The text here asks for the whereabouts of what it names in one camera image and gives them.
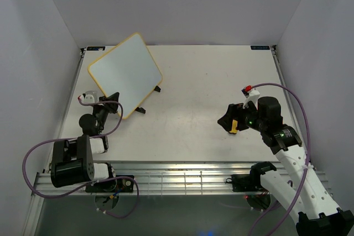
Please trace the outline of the yellow whiteboard eraser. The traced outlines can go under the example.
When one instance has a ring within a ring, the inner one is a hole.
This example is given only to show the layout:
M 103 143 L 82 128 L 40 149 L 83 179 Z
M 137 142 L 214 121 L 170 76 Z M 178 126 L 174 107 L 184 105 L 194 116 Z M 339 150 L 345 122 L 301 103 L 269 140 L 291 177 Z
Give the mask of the yellow whiteboard eraser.
M 233 120 L 232 125 L 231 125 L 231 130 L 229 131 L 229 133 L 230 134 L 237 134 L 237 132 L 238 132 L 237 126 L 238 126 L 238 121 Z

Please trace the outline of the yellow framed whiteboard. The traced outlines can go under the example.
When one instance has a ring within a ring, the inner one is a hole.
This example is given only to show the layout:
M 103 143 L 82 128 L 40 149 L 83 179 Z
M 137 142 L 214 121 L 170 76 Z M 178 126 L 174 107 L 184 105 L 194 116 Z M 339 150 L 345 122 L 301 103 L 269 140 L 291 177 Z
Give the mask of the yellow framed whiteboard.
M 140 33 L 107 50 L 87 71 L 104 96 L 119 93 L 123 119 L 127 119 L 159 86 L 163 75 Z

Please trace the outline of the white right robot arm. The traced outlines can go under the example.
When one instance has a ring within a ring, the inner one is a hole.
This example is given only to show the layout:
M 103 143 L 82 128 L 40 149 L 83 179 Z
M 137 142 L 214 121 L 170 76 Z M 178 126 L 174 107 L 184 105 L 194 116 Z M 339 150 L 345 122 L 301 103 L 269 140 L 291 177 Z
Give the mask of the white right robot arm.
M 234 186 L 245 190 L 267 190 L 295 223 L 298 235 L 348 235 L 353 213 L 344 211 L 332 198 L 314 168 L 295 129 L 283 122 L 281 106 L 274 97 L 261 97 L 247 103 L 229 104 L 217 121 L 227 132 L 246 129 L 260 132 L 263 142 L 283 165 L 287 183 L 269 161 L 251 167 L 246 177 L 233 178 Z

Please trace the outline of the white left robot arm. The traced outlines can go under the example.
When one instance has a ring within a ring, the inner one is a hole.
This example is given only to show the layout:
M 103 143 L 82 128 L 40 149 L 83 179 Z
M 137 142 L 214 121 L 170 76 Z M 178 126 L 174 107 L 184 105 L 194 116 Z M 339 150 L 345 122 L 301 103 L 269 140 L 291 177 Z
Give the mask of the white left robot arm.
M 119 93 L 102 96 L 98 101 L 92 94 L 84 93 L 78 100 L 84 106 L 91 106 L 92 113 L 84 114 L 79 119 L 82 136 L 54 143 L 51 182 L 59 188 L 98 181 L 104 191 L 112 191 L 117 186 L 116 176 L 108 163 L 94 163 L 93 155 L 108 152 L 108 137 L 102 132 L 108 115 L 118 111 Z

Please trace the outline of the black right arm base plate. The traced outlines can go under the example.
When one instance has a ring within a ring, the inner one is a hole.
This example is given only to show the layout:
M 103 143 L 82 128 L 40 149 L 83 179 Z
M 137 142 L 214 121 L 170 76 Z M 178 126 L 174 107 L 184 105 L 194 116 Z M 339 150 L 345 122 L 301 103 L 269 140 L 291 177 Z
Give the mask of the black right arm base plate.
M 225 180 L 226 184 L 232 186 L 233 192 L 261 192 L 264 189 L 257 186 L 249 174 L 233 174 Z

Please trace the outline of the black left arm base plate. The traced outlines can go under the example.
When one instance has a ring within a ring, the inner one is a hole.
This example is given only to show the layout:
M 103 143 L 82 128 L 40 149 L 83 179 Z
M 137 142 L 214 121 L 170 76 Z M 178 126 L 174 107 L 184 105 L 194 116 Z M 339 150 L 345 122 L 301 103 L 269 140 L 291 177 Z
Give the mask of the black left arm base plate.
M 134 191 L 134 175 L 123 176 L 113 181 L 99 182 L 85 188 L 86 193 L 131 193 Z

